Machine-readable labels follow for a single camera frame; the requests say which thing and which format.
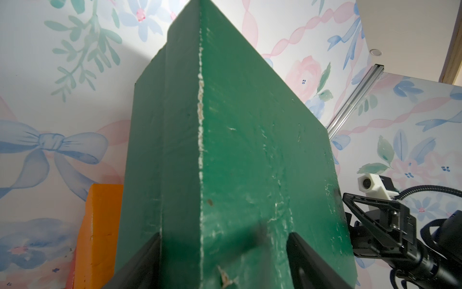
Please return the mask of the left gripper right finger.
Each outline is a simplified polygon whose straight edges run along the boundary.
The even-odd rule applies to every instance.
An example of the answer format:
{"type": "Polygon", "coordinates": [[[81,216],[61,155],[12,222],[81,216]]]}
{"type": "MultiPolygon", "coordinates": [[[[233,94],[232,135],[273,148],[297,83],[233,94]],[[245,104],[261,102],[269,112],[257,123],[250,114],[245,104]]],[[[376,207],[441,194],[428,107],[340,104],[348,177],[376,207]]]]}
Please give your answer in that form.
{"type": "Polygon", "coordinates": [[[286,252],[295,289],[352,289],[296,232],[289,234],[286,252]]]}

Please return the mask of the orange shoebox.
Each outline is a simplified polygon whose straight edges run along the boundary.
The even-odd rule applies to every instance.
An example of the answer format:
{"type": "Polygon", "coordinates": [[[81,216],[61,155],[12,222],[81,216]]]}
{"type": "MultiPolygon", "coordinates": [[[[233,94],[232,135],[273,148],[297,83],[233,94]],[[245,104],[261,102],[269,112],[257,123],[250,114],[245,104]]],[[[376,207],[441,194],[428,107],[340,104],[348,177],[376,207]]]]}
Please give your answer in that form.
{"type": "Polygon", "coordinates": [[[73,288],[101,289],[114,275],[123,185],[93,184],[75,254],[73,288]]]}

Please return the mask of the red shoebox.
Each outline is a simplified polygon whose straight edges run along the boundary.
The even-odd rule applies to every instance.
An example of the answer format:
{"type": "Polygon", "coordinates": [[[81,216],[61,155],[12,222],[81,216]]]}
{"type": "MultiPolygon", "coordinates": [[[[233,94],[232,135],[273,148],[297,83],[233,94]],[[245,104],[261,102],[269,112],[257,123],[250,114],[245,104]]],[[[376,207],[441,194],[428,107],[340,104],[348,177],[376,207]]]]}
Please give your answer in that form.
{"type": "Polygon", "coordinates": [[[77,249],[73,251],[72,255],[72,262],[70,264],[69,268],[69,274],[66,279],[66,285],[65,289],[74,289],[74,284],[75,284],[75,267],[76,267],[76,255],[77,255],[77,249]]]}

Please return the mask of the green shoebox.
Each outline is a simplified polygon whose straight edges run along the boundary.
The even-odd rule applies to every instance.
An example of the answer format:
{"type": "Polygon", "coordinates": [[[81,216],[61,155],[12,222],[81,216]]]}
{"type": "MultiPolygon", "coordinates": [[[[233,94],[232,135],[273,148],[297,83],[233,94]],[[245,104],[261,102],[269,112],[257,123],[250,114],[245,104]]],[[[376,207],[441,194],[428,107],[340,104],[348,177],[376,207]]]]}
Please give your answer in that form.
{"type": "Polygon", "coordinates": [[[293,232],[355,285],[327,130],[213,2],[190,1],[134,86],[115,270],[159,234],[163,289],[291,289],[293,232]]]}

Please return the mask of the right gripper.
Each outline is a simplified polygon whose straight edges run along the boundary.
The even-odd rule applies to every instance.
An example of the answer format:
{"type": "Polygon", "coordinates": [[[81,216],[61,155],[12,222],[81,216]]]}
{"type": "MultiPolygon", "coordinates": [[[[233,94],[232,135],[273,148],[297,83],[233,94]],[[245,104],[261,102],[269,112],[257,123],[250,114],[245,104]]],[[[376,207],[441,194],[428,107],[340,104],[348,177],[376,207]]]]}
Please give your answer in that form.
{"type": "Polygon", "coordinates": [[[418,240],[416,219],[407,206],[351,193],[342,200],[357,218],[349,226],[356,257],[381,259],[401,271],[433,270],[433,257],[418,240]]]}

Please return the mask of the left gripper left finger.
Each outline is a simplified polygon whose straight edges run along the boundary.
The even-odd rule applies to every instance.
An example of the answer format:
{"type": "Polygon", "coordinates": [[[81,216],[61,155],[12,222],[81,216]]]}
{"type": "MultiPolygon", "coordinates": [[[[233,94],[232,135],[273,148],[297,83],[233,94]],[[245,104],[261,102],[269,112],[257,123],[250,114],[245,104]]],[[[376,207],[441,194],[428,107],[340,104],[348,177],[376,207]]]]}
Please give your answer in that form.
{"type": "Polygon", "coordinates": [[[161,235],[156,233],[102,289],[159,289],[161,235]]]}

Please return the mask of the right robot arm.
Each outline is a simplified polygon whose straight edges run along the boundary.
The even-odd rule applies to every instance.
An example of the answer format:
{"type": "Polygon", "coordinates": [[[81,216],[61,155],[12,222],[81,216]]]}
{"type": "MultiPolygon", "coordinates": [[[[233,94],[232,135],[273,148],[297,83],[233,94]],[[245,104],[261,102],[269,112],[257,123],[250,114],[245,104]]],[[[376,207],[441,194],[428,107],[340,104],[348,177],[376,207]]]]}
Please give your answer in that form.
{"type": "Polygon", "coordinates": [[[380,259],[391,267],[390,282],[398,288],[459,289],[462,286],[462,213],[435,219],[417,229],[410,209],[397,201],[346,193],[347,218],[357,258],[380,259]]]}

